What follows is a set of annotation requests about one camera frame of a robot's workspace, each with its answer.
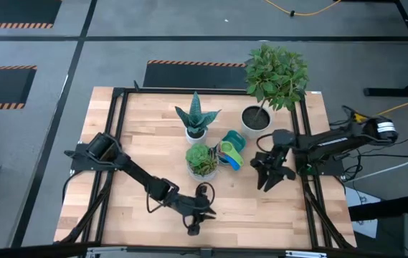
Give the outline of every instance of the gray floor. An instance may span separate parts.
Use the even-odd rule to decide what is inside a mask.
[[[78,35],[89,3],[88,0],[64,1],[50,31],[0,29],[0,34]],[[307,12],[326,6],[329,1],[275,3]],[[408,1],[403,3],[408,11]],[[290,19],[263,1],[99,0],[89,35],[406,36],[408,31],[392,4],[341,3],[317,16]],[[364,87],[408,84],[408,44],[269,44],[304,54],[309,64],[309,90],[323,92],[330,121],[343,118],[342,104],[375,114],[408,101],[408,98],[364,97],[362,93]],[[60,214],[62,184],[70,167],[63,151],[74,148],[79,139],[94,86],[132,87],[134,80],[141,84],[149,59],[244,62],[249,50],[260,45],[260,42],[85,43],[24,244],[52,242]],[[38,65],[27,106],[17,111],[0,110],[0,164],[3,165],[0,247],[8,244],[74,49],[75,42],[0,42],[0,65]],[[400,139],[408,138],[408,107],[391,113],[390,118],[396,123]],[[408,155],[408,143],[381,153]],[[365,158],[361,175],[403,161]],[[344,165],[355,162],[347,158]],[[355,187],[383,199],[408,196],[408,166],[361,180]]]

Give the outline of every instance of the plant stem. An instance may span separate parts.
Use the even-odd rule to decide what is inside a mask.
[[[264,100],[262,100],[260,109],[258,109],[258,112],[256,112],[255,118],[253,118],[254,121],[256,121],[256,119],[258,118],[258,115],[260,115],[261,110],[262,110],[262,106],[264,105],[264,102],[266,102],[267,98],[265,98]]]

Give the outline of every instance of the black floor mat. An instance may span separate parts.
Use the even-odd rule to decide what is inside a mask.
[[[0,109],[25,106],[36,71],[34,65],[0,67]]]
[[[245,64],[150,60],[144,87],[245,89]]]
[[[0,29],[52,28],[60,0],[0,0]]]

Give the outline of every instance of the green leafy plant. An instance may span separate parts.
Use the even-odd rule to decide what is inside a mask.
[[[202,113],[201,101],[197,95],[197,92],[194,92],[191,107],[189,108],[189,114],[186,114],[186,112],[179,107],[175,107],[175,111],[189,132],[198,133],[202,132],[203,130],[208,130],[207,126],[212,123],[213,120],[215,120],[219,111],[221,110]]]
[[[250,56],[253,58],[246,68],[247,93],[262,102],[257,115],[266,101],[273,110],[282,107],[294,110],[295,102],[305,95],[309,81],[302,55],[288,52],[283,47],[263,44],[261,48],[252,50]]]
[[[209,147],[201,143],[194,144],[186,151],[186,161],[193,173],[205,176],[217,168],[217,157]]]

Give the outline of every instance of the potted plant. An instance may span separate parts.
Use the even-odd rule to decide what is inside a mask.
[[[201,143],[193,144],[186,152],[189,175],[199,182],[212,180],[217,174],[217,154]]]
[[[275,111],[282,107],[294,110],[295,102],[305,95],[308,76],[301,54],[285,48],[263,44],[252,50],[250,56],[252,59],[246,68],[247,94],[256,97],[261,105],[251,105],[242,111],[242,133],[253,139],[272,122],[264,104],[269,102]]]
[[[189,143],[205,143],[207,138],[208,125],[215,120],[219,111],[202,113],[201,102],[197,92],[194,92],[189,114],[186,114],[181,108],[175,107],[176,113],[184,124],[184,133]]]

